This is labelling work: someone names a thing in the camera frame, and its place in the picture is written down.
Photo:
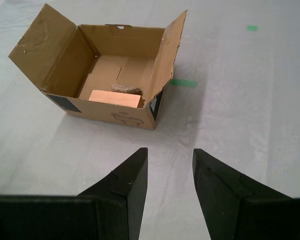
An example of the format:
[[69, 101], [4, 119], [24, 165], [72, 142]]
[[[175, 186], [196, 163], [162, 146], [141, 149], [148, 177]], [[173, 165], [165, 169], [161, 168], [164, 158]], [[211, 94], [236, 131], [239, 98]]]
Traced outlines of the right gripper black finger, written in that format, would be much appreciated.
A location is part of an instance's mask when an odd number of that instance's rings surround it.
[[0, 195], [0, 240], [137, 240], [147, 188], [142, 147], [76, 196]]
[[300, 198], [193, 150], [193, 179], [212, 240], [300, 240]]

